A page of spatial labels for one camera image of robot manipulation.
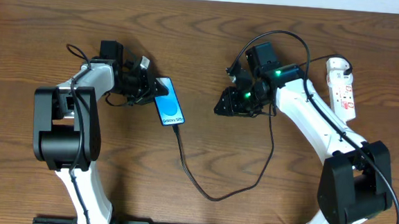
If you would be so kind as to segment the blue Galaxy smartphone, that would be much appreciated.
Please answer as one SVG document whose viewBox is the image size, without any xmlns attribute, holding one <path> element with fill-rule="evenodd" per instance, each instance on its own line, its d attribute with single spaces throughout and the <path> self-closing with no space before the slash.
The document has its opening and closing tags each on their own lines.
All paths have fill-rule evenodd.
<svg viewBox="0 0 399 224">
<path fill-rule="evenodd" d="M 185 122 L 184 114 L 180 108 L 175 88 L 170 78 L 162 77 L 158 79 L 160 85 L 167 90 L 167 95 L 158 96 L 154 99 L 159 119 L 163 126 L 180 125 Z"/>
</svg>

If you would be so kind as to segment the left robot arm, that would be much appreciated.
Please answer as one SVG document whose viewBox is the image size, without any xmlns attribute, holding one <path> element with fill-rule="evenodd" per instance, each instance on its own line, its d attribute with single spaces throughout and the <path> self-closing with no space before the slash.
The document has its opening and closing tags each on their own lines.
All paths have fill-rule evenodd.
<svg viewBox="0 0 399 224">
<path fill-rule="evenodd" d="M 153 74 L 150 59 L 133 53 L 125 58 L 128 49 L 120 42 L 103 40 L 93 58 L 75 45 L 66 49 L 83 63 L 67 81 L 35 90 L 33 152 L 64 183 L 77 216 L 35 217 L 33 224 L 121 224 L 97 169 L 102 144 L 98 100 L 120 94 L 126 105 L 145 105 L 168 90 Z"/>
</svg>

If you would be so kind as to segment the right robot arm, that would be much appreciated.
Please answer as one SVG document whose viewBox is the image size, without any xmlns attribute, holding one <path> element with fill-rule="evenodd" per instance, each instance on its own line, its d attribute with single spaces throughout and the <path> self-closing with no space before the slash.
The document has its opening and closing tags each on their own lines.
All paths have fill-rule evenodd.
<svg viewBox="0 0 399 224">
<path fill-rule="evenodd" d="M 395 195 L 391 159 L 380 141 L 369 143 L 351 130 L 355 117 L 352 64 L 343 56 L 326 56 L 330 100 L 323 101 L 306 78 L 303 64 L 283 65 L 270 43 L 245 52 L 248 68 L 234 62 L 215 113 L 254 117 L 266 106 L 290 118 L 322 162 L 319 211 L 306 224 L 362 224 L 390 209 Z"/>
</svg>

